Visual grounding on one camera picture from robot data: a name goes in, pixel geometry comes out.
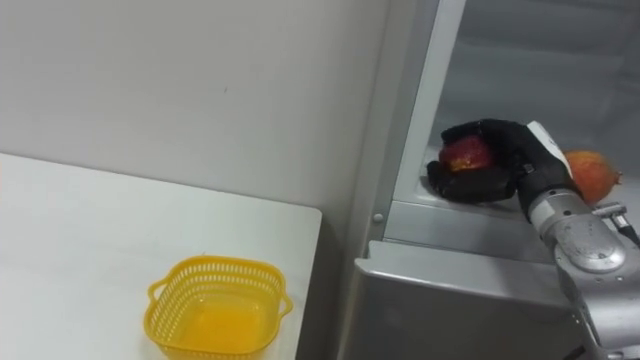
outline black glove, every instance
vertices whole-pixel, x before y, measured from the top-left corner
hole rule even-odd
[[[441,136],[444,145],[478,135],[494,158],[492,167],[451,172],[438,161],[427,164],[431,187],[443,198],[480,203],[508,199],[518,191],[525,215],[540,194],[569,189],[578,194],[564,163],[553,156],[528,127],[513,121],[483,119],[454,126]]]

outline yellow basket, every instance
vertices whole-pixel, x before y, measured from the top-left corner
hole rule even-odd
[[[149,287],[149,299],[144,330],[171,360],[255,359],[293,309],[276,267],[219,256],[182,261]]]

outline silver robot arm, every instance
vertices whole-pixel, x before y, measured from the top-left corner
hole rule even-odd
[[[471,135],[491,149],[495,164],[454,173],[434,160],[427,164],[431,187],[445,199],[464,203],[517,194],[522,212],[555,259],[591,358],[640,359],[640,241],[624,209],[613,205],[594,211],[584,203],[566,158],[540,123],[481,119],[441,133],[445,145]],[[626,237],[611,230],[606,219]]]
[[[528,211],[593,360],[640,359],[640,241],[625,212],[619,204],[592,210],[564,189],[541,194]]]

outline screw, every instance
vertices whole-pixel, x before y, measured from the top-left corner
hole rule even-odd
[[[374,223],[379,224],[379,223],[381,223],[381,222],[383,222],[383,221],[384,221],[384,215],[379,214],[379,213],[378,213],[378,214],[373,215],[373,222],[374,222]]]

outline basket handle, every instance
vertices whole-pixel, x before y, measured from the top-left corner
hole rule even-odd
[[[158,290],[158,288],[160,288],[161,286],[167,285],[168,282],[169,280],[167,278],[164,278],[162,280],[154,282],[153,284],[151,284],[151,286],[149,286],[149,289],[147,290],[147,296],[149,296],[149,301],[151,301],[152,305],[158,302],[158,299],[156,298],[156,290]]]
[[[282,312],[278,315],[280,316],[280,319],[282,319],[285,315],[287,315],[288,313],[291,312],[291,310],[293,310],[293,301],[291,301],[291,298],[289,297],[289,295],[287,295],[286,292],[282,293],[282,300],[284,300],[284,310],[282,310]]]

